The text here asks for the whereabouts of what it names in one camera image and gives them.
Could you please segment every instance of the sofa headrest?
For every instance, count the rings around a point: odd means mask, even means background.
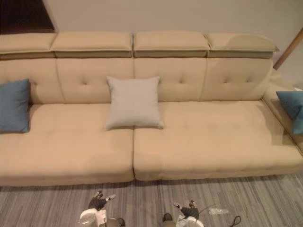
[[[55,33],[25,33],[0,35],[1,60],[53,58],[51,45]]]
[[[205,57],[209,46],[199,32],[149,31],[134,35],[134,56],[152,57]]]
[[[51,49],[57,58],[130,58],[132,35],[124,32],[60,32]]]
[[[245,33],[208,33],[208,58],[271,58],[279,51],[268,38]]]

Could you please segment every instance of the white wall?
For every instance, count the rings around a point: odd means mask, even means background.
[[[278,69],[293,85],[303,89],[303,41]]]
[[[257,33],[269,37],[281,50],[275,53],[274,62],[303,25],[303,0],[43,0],[43,2],[57,31],[194,30],[202,33]],[[289,63],[288,69],[292,68],[292,64]]]

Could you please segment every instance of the gray pillow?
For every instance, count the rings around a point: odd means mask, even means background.
[[[159,79],[119,80],[107,77],[111,106],[105,129],[121,126],[162,128],[158,107]]]

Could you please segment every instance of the blue pillow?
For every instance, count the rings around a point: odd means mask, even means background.
[[[293,134],[303,135],[303,91],[277,91],[276,94],[293,120]]]
[[[29,131],[29,80],[0,85],[0,133]]]

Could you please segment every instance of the gray striped carpet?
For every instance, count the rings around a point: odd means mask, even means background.
[[[189,181],[106,183],[56,187],[0,188],[0,227],[78,227],[79,215],[90,198],[102,189],[117,194],[107,204],[110,217],[123,217],[127,227],[161,227],[162,216],[179,211],[173,201],[194,199],[200,210],[207,206],[227,209],[228,214],[200,220],[206,227],[303,227],[303,172],[269,176]]]

